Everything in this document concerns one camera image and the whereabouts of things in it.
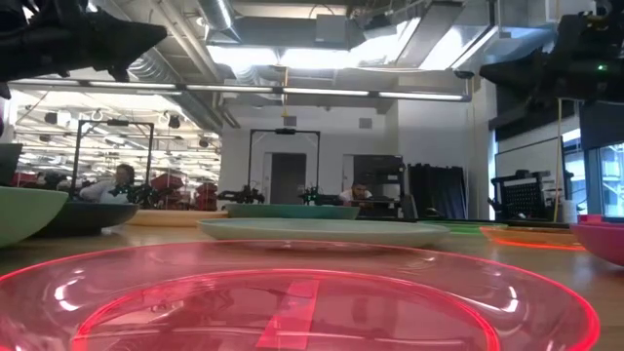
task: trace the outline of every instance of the orange bowl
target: orange bowl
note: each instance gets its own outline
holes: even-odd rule
[[[569,229],[481,227],[481,232],[492,242],[501,245],[535,249],[585,250]]]

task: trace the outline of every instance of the doorway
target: doorway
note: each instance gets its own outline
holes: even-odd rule
[[[299,205],[305,189],[306,155],[273,153],[271,159],[271,204]]]

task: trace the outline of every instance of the computer monitor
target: computer monitor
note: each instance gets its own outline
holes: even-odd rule
[[[0,144],[0,186],[10,186],[20,161],[22,144]]]

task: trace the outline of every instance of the black curtain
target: black curtain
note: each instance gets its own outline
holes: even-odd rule
[[[420,217],[431,208],[446,218],[467,217],[466,185],[461,167],[409,166],[409,191]]]

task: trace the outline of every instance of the wooden table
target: wooden table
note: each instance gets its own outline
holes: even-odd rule
[[[117,234],[97,237],[26,240],[0,249],[0,274],[71,254],[198,240],[212,238],[196,228],[126,226]],[[586,252],[498,246],[477,236],[453,235],[430,249],[515,265],[572,288],[585,297],[600,316],[602,333],[595,350],[624,350],[624,267]]]

